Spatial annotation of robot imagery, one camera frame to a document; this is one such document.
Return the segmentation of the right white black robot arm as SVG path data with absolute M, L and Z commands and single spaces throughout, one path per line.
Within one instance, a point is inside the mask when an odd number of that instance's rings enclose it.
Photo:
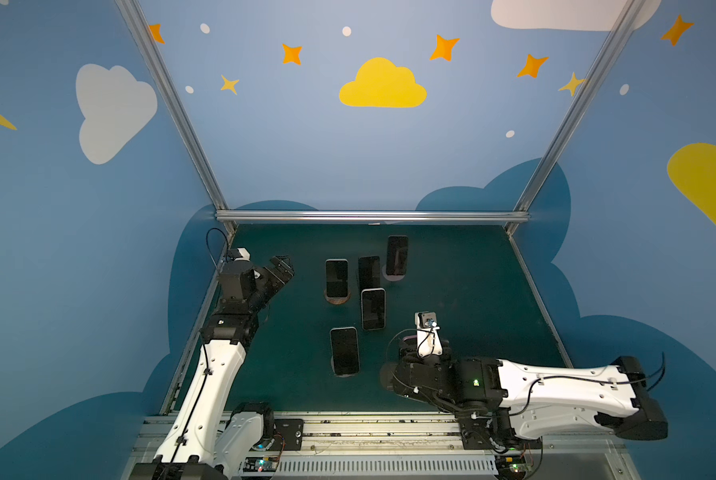
M 451 414 L 465 449 L 499 454 L 543 436 L 609 432 L 624 440 L 658 441 L 668 421 L 651 389 L 652 374 L 632 356 L 590 369 L 549 368 L 487 357 L 455 358 L 449 346 L 422 355 L 411 339 L 380 370 L 383 387 Z

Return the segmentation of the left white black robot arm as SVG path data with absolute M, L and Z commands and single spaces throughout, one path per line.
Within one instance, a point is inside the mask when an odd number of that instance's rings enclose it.
M 133 466 L 131 479 L 233 479 L 253 447 L 275 437 L 266 402 L 245 403 L 219 430 L 231 386 L 259 327 L 259 313 L 295 275 L 287 256 L 256 266 L 233 249 L 218 273 L 220 297 L 205 326 L 196 371 L 170 433 L 153 458 Z

